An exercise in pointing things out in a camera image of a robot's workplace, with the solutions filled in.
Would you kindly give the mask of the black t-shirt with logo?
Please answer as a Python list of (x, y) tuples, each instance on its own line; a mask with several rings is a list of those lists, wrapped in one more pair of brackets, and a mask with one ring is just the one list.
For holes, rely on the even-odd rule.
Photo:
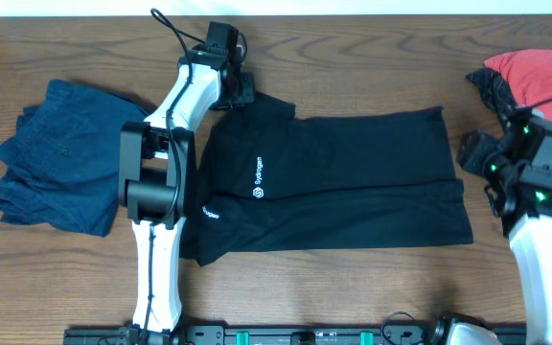
[(259, 94), (212, 128), (180, 254), (470, 244), (440, 107), (299, 119)]

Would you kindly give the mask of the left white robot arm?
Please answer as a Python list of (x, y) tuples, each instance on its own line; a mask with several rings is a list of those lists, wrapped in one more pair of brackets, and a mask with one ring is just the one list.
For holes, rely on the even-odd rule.
[(180, 242), (196, 196), (195, 134), (210, 110), (250, 104), (255, 84), (242, 70), (248, 52), (234, 26), (211, 22), (207, 36), (184, 48), (177, 80), (142, 122), (121, 130), (118, 199), (135, 236), (138, 297), (130, 344), (172, 344), (182, 311)]

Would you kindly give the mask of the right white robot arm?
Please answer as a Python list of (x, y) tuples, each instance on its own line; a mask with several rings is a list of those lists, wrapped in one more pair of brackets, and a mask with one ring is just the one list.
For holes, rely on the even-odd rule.
[(533, 107), (509, 116), (495, 139), (477, 130), (457, 162), (487, 181), (492, 213), (516, 259), (526, 314), (525, 344), (552, 344), (552, 122)]

